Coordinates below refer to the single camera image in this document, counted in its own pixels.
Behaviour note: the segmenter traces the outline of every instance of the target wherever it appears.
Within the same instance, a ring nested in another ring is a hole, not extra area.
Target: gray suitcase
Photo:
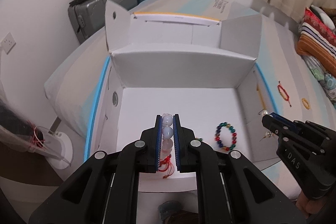
[[[96,31],[105,26],[105,4],[107,0],[86,0],[68,8],[71,25],[82,44]],[[127,10],[137,6],[137,0],[112,0]]]

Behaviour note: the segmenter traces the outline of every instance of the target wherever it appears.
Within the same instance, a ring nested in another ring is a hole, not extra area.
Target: bracelet
[[[221,138],[219,137],[221,135],[221,128],[226,127],[227,129],[230,130],[232,133],[232,144],[230,147],[227,147],[223,145]],[[237,143],[237,133],[236,130],[233,128],[233,126],[227,122],[222,122],[219,124],[219,126],[216,129],[216,134],[215,134],[215,141],[218,143],[219,148],[223,148],[225,151],[232,151],[236,147]]]

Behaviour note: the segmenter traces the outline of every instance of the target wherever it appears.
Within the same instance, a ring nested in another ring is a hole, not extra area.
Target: pillow
[[[319,7],[316,7],[314,5],[310,6],[311,11],[316,15],[316,13],[319,15],[318,18],[322,20],[322,22],[329,27],[330,30],[333,32],[336,31],[336,27],[332,19]]]
[[[308,8],[295,50],[300,55],[314,56],[336,76],[336,35]]]

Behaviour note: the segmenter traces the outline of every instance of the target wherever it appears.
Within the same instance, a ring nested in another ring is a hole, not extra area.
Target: human hand
[[[309,218],[312,214],[317,214],[327,203],[328,197],[324,196],[318,200],[309,200],[301,191],[297,198],[296,206],[302,211],[305,218]]]

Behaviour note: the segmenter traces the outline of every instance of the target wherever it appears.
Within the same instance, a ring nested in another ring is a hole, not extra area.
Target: mattress
[[[194,14],[219,20],[258,14],[225,0],[146,0],[131,12]],[[267,17],[262,16],[262,21],[260,52],[255,66],[274,111],[290,120],[310,120],[335,130],[336,110],[296,54],[297,37]],[[84,138],[93,126],[108,56],[105,30],[102,29],[73,52],[45,83],[46,96],[57,115]],[[291,106],[278,92],[279,81],[290,96]],[[289,198],[299,194],[300,187],[282,162],[266,168],[263,173]]]

